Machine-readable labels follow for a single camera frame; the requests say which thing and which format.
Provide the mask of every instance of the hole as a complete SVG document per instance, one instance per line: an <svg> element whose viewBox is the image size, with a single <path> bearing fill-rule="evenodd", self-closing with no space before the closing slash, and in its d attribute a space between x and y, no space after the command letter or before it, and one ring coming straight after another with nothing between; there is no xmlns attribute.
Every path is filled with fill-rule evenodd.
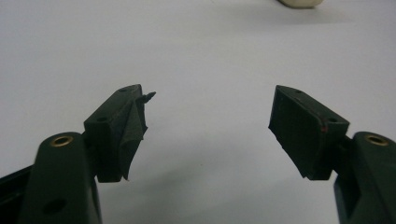
<svg viewBox="0 0 396 224"><path fill-rule="evenodd" d="M43 213L46 215L53 215L61 212L65 206L66 206L65 199L56 199L44 205Z"/></svg>
<svg viewBox="0 0 396 224"><path fill-rule="evenodd" d="M64 147L73 141L72 136L60 136L50 142L52 147Z"/></svg>
<svg viewBox="0 0 396 224"><path fill-rule="evenodd" d="M107 120L107 118L99 118L99 119L97 119L97 121L99 121L99 122L103 122L103 121L106 121Z"/></svg>
<svg viewBox="0 0 396 224"><path fill-rule="evenodd" d="M374 145L385 147L389 144L388 141L381 136L367 134L365 137L368 142L370 142L371 144L374 144Z"/></svg>

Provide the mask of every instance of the metal grommet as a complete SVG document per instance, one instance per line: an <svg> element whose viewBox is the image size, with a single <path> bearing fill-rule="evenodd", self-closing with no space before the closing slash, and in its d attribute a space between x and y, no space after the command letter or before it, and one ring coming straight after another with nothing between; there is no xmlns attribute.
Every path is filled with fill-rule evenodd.
<svg viewBox="0 0 396 224"><path fill-rule="evenodd" d="M389 145L389 142L387 141L387 139L385 139L384 137L381 137L379 135L374 135L374 134L366 134L366 136L364 136L364 138L371 144L374 145L378 145L381 147L386 147L387 145Z"/></svg>
<svg viewBox="0 0 396 224"><path fill-rule="evenodd" d="M51 142L50 145L52 147L64 147L71 143L73 141L72 136L60 136L57 138L54 138Z"/></svg>

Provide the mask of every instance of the clamp jaw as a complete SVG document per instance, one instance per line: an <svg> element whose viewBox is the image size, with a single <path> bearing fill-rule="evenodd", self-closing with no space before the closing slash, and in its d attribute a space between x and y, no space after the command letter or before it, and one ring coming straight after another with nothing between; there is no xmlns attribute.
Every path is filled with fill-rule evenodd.
<svg viewBox="0 0 396 224"><path fill-rule="evenodd" d="M34 165L0 179L0 222L102 223L94 178L128 177L148 128L144 104L154 94L140 85L117 90L85 120L85 133L44 140Z"/></svg>
<svg viewBox="0 0 396 224"><path fill-rule="evenodd" d="M396 223L396 144L376 133L346 136L349 122L302 91L276 86L269 129L302 177L332 170L342 224Z"/></svg>

